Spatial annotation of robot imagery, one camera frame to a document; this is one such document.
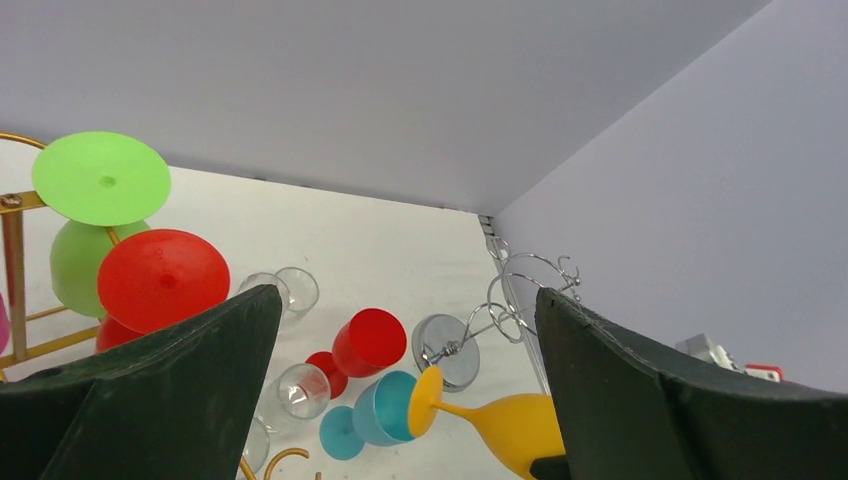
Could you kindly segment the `clear glass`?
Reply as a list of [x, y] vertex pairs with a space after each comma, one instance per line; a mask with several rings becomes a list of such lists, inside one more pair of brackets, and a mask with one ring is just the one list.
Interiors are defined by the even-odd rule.
[[328, 377], [319, 367], [295, 364], [262, 389], [256, 417], [270, 434], [279, 434], [316, 419], [330, 397]]
[[318, 303], [320, 288], [316, 278], [308, 271], [296, 267], [283, 267], [276, 272], [256, 272], [247, 276], [236, 293], [241, 294], [255, 286], [270, 284], [281, 295], [283, 310], [279, 329], [294, 327]]
[[268, 458], [269, 451], [270, 439], [268, 431], [259, 418], [253, 417], [242, 457], [247, 461], [249, 468], [254, 474], [260, 474], [261, 468]]

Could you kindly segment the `orange plastic wine glass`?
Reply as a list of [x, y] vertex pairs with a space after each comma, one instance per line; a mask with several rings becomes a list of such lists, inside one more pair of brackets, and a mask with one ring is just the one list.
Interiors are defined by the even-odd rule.
[[425, 435], [440, 411], [471, 424], [494, 457], [523, 479], [533, 477], [534, 461], [566, 454], [549, 395], [515, 394], [477, 408], [460, 407], [443, 399], [442, 370], [431, 366], [420, 375], [411, 393], [407, 413], [410, 434], [415, 438]]

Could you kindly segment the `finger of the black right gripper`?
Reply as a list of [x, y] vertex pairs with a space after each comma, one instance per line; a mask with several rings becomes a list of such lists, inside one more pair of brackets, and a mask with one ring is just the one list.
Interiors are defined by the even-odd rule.
[[534, 459], [529, 472], [536, 480], [571, 480], [569, 462], [565, 454]]

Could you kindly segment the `cyan plastic wine glass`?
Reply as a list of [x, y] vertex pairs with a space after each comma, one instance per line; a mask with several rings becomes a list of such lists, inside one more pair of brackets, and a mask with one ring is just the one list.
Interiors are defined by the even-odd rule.
[[353, 406], [336, 406], [322, 418], [319, 440], [336, 460], [351, 460], [369, 444], [391, 447], [415, 439], [408, 426], [408, 410], [416, 378], [391, 371], [361, 392]]

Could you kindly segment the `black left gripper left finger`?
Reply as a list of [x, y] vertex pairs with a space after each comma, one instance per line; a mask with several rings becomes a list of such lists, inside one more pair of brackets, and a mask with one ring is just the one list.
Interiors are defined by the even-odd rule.
[[1, 387], [5, 479], [232, 479], [282, 300], [259, 286]]

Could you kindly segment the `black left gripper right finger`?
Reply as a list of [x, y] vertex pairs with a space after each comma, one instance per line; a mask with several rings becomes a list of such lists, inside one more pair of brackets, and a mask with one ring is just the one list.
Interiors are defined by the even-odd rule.
[[536, 295], [571, 479], [843, 479], [847, 397], [727, 370]]

